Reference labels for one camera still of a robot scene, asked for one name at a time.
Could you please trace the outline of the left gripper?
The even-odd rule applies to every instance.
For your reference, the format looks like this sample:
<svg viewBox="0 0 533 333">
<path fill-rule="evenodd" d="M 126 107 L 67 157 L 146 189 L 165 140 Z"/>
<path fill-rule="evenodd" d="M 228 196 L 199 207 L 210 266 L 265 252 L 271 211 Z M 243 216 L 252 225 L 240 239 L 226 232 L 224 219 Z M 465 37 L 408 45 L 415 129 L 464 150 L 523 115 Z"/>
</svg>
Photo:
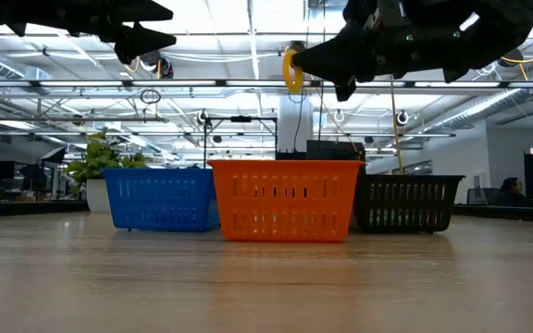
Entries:
<svg viewBox="0 0 533 333">
<path fill-rule="evenodd" d="M 146 29 L 139 22 L 132 27 L 124 25 L 116 18 L 117 9 L 116 1 L 24 1 L 14 5 L 14 32 L 23 37 L 30 23 L 66 30 L 73 37 L 93 34 L 103 42 L 115 42 L 114 51 L 122 64 L 177 42 L 176 36 Z M 172 19 L 173 12 L 153 0 L 122 3 L 123 21 Z"/>
</svg>

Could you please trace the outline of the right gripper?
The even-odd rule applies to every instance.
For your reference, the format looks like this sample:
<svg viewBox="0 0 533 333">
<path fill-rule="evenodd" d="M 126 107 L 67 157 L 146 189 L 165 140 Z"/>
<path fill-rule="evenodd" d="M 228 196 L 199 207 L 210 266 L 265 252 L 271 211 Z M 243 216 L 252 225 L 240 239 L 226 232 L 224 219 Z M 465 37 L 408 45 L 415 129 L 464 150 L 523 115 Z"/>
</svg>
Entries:
<svg viewBox="0 0 533 333">
<path fill-rule="evenodd" d="M 461 78 L 472 67 L 466 53 L 474 35 L 474 26 L 463 30 L 459 22 L 419 25 L 407 18 L 347 22 L 334 38 L 294 55 L 292 65 L 330 82 L 337 101 L 346 102 L 357 82 L 380 75 L 399 79 L 408 72 L 440 68 L 446 81 Z M 362 70 L 349 74 L 307 70 L 315 68 Z"/>
</svg>

